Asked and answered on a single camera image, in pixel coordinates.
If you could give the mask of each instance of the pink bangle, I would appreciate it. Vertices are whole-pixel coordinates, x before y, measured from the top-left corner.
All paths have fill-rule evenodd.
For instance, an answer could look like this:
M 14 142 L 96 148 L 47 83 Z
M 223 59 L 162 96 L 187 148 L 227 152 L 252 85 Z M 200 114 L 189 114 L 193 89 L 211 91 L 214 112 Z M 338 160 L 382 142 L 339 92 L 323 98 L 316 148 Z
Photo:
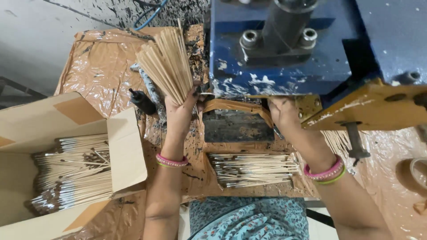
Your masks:
M 156 159 L 157 159 L 157 163 L 165 167 L 184 167 L 188 164 L 188 159 L 185 156 L 182 158 L 182 162 L 175 162 L 175 161 L 168 160 L 160 156 L 160 154 L 156 155 Z
M 310 173 L 310 167 L 308 166 L 308 164 L 306 164 L 305 168 L 304 168 L 304 174 L 308 178 L 315 180 L 315 181 L 323 181 L 323 180 L 328 179 L 332 176 L 335 176 L 337 173 L 340 174 L 342 172 L 343 167 L 344 167 L 344 161 L 337 154 L 335 154 L 335 156 L 336 156 L 336 163 L 328 171 L 313 174 L 313 173 Z

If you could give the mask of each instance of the wire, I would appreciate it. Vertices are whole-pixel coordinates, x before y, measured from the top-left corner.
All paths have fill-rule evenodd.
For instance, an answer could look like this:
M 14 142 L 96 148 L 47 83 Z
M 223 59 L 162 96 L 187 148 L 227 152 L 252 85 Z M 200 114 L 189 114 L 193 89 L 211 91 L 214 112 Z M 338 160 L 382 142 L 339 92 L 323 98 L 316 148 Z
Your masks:
M 156 17 L 156 15 L 162 10 L 162 8 L 166 5 L 168 0 L 163 0 L 163 2 L 161 4 L 146 3 L 143 1 L 139 1 L 139 0 L 137 0 L 137 2 L 142 4 L 142 5 L 149 6 L 150 8 L 147 11 L 145 11 L 142 15 L 140 15 L 138 17 L 138 19 L 135 21 L 135 23 L 134 23 L 134 30 L 135 31 L 141 30 L 145 26 L 147 26 L 154 19 L 154 17 Z M 145 23 L 143 23 L 141 26 L 137 26 L 137 24 L 139 23 L 139 21 L 143 17 L 145 17 L 149 12 L 154 11 L 154 10 L 155 10 L 155 12 L 153 13 L 153 15 L 151 15 L 151 17 L 149 19 L 147 19 L 147 21 Z
M 95 21 L 97 21 L 97 22 L 100 22 L 100 23 L 103 23 L 103 24 L 105 24 L 105 25 L 111 26 L 111 27 L 113 27 L 113 28 L 117 28 L 117 29 L 119 29 L 119 30 L 125 31 L 125 32 L 129 33 L 130 35 L 135 36 L 135 37 L 137 37 L 137 38 L 147 39 L 147 40 L 154 40 L 154 38 L 153 38 L 151 35 L 139 35 L 139 34 L 137 34 L 137 33 L 132 32 L 129 28 L 125 28 L 125 29 L 124 29 L 124 28 L 122 28 L 122 27 L 115 26 L 115 25 L 113 25 L 113 24 L 111 24 L 111 23 L 108 23 L 108 22 L 102 21 L 102 20 L 100 20 L 100 19 L 98 19 L 98 18 L 94 18 L 94 17 L 92 17 L 92 16 L 90 16 L 90 15 L 88 15 L 88 14 L 85 14 L 85 13 L 79 12 L 79 11 L 77 11 L 77 10 L 74 10 L 74 9 L 73 9 L 73 8 L 71 8 L 71 7 L 68 7 L 68 6 L 65 6 L 65 5 L 59 4 L 59 3 L 54 3 L 54 2 L 52 2 L 52 1 L 50 1 L 50 0 L 43 0 L 43 1 L 45 1 L 45 2 L 47 2 L 47 3 L 51 3 L 51 4 L 53 4 L 53 5 L 60 6 L 60 7 L 65 8 L 65 9 L 68 9 L 68 10 L 70 10 L 70 11 L 73 11 L 73 12 L 77 13 L 77 14 L 80 14 L 81 16 L 84 16 L 84 17 L 90 18 L 90 19 L 92 19 L 92 20 L 95 20 Z

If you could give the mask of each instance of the blue cable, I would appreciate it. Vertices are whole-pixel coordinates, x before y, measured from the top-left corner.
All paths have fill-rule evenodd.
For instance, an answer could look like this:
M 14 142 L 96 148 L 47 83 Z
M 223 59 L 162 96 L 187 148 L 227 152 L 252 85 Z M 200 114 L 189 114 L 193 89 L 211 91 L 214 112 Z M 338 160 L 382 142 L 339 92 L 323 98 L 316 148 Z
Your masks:
M 138 19 L 135 21 L 134 23 L 134 30 L 138 31 L 143 29 L 145 26 L 147 26 L 151 20 L 153 20 L 153 18 L 160 12 L 160 10 L 166 5 L 166 3 L 168 2 L 168 0 L 163 0 L 163 2 L 161 4 L 150 4 L 150 9 L 148 9 L 147 11 L 145 11 L 141 16 L 138 17 Z M 153 15 L 151 15 L 151 17 L 141 26 L 137 26 L 137 24 L 139 23 L 139 21 L 145 17 L 149 12 L 153 11 L 154 9 L 156 9 L 156 11 L 153 13 Z

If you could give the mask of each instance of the bangle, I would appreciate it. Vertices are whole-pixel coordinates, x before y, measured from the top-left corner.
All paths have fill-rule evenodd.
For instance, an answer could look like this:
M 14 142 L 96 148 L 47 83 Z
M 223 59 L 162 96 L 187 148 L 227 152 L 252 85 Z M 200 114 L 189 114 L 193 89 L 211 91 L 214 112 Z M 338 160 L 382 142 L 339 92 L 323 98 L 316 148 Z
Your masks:
M 326 179 L 330 179 L 331 177 L 335 176 L 337 173 L 340 173 L 343 167 L 345 167 L 344 161 L 340 158 L 340 156 L 335 154 L 335 157 L 336 157 L 336 163 L 329 170 L 322 173 L 313 174 L 313 173 L 310 173 L 310 167 L 308 166 L 308 164 L 306 164 L 304 168 L 304 174 L 308 178 L 314 181 L 323 181 Z
M 344 165 L 342 172 L 336 178 L 329 180 L 329 181 L 316 181 L 316 182 L 318 184 L 322 184 L 322 185 L 333 183 L 333 182 L 337 181 L 338 179 L 340 179 L 344 175 L 345 172 L 346 172 L 346 169 L 345 169 L 345 165 Z
M 168 160 L 160 156 L 160 154 L 156 155 L 156 159 L 157 159 L 157 163 L 164 167 L 184 167 L 188 164 L 188 159 L 185 156 L 182 157 L 182 162 L 175 162 L 175 161 Z

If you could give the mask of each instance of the open cardboard box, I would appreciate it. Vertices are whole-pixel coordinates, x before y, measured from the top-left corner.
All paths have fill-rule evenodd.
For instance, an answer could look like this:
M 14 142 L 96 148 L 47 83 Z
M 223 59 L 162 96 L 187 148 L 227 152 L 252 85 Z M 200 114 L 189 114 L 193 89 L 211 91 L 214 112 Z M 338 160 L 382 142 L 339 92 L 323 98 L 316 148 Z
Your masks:
M 0 239 L 47 240 L 80 230 L 110 200 L 35 217 L 24 207 L 34 197 L 38 170 L 30 154 L 54 147 L 55 138 L 108 133 L 113 198 L 144 189 L 147 178 L 135 109 L 104 119 L 79 93 L 0 111 Z

